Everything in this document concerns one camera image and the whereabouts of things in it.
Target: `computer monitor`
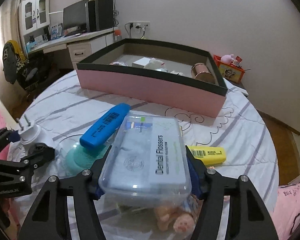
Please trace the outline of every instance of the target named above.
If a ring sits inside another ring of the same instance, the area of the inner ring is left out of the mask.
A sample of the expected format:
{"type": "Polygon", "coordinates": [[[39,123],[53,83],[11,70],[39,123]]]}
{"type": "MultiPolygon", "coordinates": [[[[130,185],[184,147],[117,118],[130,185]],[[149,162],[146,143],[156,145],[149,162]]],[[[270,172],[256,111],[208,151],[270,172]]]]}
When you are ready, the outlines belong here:
{"type": "Polygon", "coordinates": [[[76,2],[63,9],[63,29],[80,26],[82,31],[86,31],[87,19],[85,4],[89,0],[76,2]]]}

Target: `beige curtain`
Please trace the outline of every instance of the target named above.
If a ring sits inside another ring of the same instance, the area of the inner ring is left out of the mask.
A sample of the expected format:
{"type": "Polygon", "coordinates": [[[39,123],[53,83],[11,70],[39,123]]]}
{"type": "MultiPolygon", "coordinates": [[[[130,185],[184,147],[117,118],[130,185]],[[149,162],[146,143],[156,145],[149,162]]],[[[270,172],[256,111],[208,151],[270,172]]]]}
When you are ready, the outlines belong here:
{"type": "Polygon", "coordinates": [[[9,40],[20,43],[18,26],[18,5],[21,0],[5,0],[0,7],[0,99],[5,107],[10,110],[21,103],[26,92],[16,82],[10,84],[4,78],[2,50],[9,40]]]}

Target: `pink box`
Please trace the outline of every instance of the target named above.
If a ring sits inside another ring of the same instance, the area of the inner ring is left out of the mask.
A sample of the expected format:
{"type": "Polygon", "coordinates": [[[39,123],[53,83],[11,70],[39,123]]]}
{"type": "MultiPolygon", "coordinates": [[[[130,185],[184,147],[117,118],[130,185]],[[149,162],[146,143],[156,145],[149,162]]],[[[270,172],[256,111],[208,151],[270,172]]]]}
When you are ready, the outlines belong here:
{"type": "Polygon", "coordinates": [[[82,88],[141,99],[147,102],[217,117],[226,100],[226,84],[210,53],[169,42],[125,39],[92,54],[77,64],[82,88]],[[131,66],[110,65],[155,57],[181,76],[131,66]],[[202,62],[215,77],[215,84],[191,78],[191,66],[202,62]]]}

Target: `yellow highlighter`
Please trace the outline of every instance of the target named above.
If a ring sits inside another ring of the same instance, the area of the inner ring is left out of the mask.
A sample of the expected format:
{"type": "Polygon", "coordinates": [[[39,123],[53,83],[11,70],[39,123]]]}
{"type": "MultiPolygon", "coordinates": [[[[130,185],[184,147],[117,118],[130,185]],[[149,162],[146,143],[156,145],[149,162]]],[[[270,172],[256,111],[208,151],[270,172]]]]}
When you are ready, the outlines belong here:
{"type": "Polygon", "coordinates": [[[188,148],[194,158],[201,160],[206,166],[226,160],[226,151],[222,147],[188,146],[188,148]]]}

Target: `clear plastic container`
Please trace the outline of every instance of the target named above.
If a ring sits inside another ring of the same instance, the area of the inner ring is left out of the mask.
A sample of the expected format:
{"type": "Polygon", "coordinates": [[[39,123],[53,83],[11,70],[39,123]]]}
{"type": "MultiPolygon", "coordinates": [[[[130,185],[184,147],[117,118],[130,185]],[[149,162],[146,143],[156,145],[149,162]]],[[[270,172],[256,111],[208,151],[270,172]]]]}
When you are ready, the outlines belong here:
{"type": "Polygon", "coordinates": [[[180,205],[191,193],[191,180],[178,120],[126,116],[103,166],[99,186],[125,205],[180,205]]]}

